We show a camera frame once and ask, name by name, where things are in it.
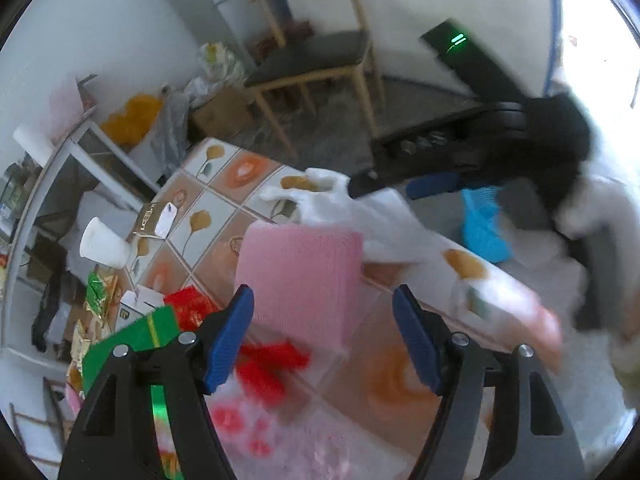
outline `pink foam block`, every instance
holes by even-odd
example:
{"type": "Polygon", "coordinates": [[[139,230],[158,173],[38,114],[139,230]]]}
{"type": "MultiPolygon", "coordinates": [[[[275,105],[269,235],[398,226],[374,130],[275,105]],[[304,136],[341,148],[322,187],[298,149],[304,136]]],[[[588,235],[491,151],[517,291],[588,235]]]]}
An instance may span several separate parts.
{"type": "Polygon", "coordinates": [[[254,222],[236,288],[254,290],[254,322],[309,345],[344,349],[358,322],[362,236],[341,228],[254,222]]]}

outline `chair seat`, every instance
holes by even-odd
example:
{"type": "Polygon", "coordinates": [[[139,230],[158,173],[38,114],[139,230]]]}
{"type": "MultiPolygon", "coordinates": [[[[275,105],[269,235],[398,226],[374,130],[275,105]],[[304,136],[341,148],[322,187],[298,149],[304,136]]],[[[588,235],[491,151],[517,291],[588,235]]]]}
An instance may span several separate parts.
{"type": "Polygon", "coordinates": [[[365,55],[369,36],[362,30],[313,36],[301,43],[274,51],[247,79],[251,87],[283,77],[307,74],[315,70],[359,64],[365,55]]]}

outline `yellow stripe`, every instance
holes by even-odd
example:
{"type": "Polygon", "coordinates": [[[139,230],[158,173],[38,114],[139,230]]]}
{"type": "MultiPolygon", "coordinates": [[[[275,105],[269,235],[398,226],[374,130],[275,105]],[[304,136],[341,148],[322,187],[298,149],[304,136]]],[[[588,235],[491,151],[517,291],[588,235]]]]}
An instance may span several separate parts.
{"type": "Polygon", "coordinates": [[[158,348],[160,346],[160,339],[158,332],[156,332],[156,324],[154,323],[153,316],[146,316],[146,324],[149,325],[149,332],[151,334],[151,341],[154,342],[154,348],[158,348]]]}

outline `blue wall trim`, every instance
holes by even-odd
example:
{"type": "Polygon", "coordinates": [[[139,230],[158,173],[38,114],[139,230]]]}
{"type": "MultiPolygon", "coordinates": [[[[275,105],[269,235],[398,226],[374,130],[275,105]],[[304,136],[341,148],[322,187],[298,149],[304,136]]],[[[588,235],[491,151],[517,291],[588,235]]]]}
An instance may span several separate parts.
{"type": "Polygon", "coordinates": [[[551,42],[549,48],[549,65],[546,69],[544,95],[548,95],[551,78],[554,74],[558,55],[560,54],[560,33],[562,32],[562,0],[551,0],[551,42]]]}

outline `chair leg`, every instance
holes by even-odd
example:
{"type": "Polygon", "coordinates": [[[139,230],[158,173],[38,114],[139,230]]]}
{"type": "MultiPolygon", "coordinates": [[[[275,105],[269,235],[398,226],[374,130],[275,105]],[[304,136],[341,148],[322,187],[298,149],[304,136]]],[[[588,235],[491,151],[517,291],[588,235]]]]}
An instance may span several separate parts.
{"type": "Polygon", "coordinates": [[[302,98],[305,100],[306,107],[309,108],[312,115],[315,115],[316,106],[314,105],[314,100],[311,98],[311,94],[309,93],[309,88],[307,88],[304,83],[300,83],[298,88],[300,88],[300,93],[302,94],[302,98]]]}
{"type": "Polygon", "coordinates": [[[282,126],[280,126],[280,123],[278,122],[276,116],[273,114],[273,111],[271,110],[268,102],[265,101],[262,92],[252,89],[252,93],[254,94],[255,102],[260,107],[260,110],[262,110],[264,116],[267,117],[267,120],[271,124],[274,133],[280,138],[280,141],[284,144],[289,154],[295,160],[298,160],[298,153],[296,152],[296,149],[293,147],[293,144],[290,142],[289,137],[287,137],[287,134],[282,129],[282,126]]]}
{"type": "Polygon", "coordinates": [[[376,62],[375,54],[373,54],[373,47],[370,47],[369,49],[369,59],[371,61],[371,71],[373,72],[373,75],[376,78],[376,85],[378,86],[378,94],[380,95],[380,102],[382,103],[382,107],[384,108],[386,105],[385,87],[382,82],[382,74],[380,73],[380,69],[378,68],[378,63],[376,62]]]}
{"type": "Polygon", "coordinates": [[[371,97],[369,96],[369,90],[367,89],[367,80],[364,77],[364,70],[362,65],[353,69],[351,75],[353,85],[356,88],[356,94],[358,101],[360,101],[360,107],[364,113],[364,118],[371,130],[371,138],[375,139],[378,136],[378,126],[376,124],[376,118],[373,115],[373,106],[371,106],[371,97]]]}

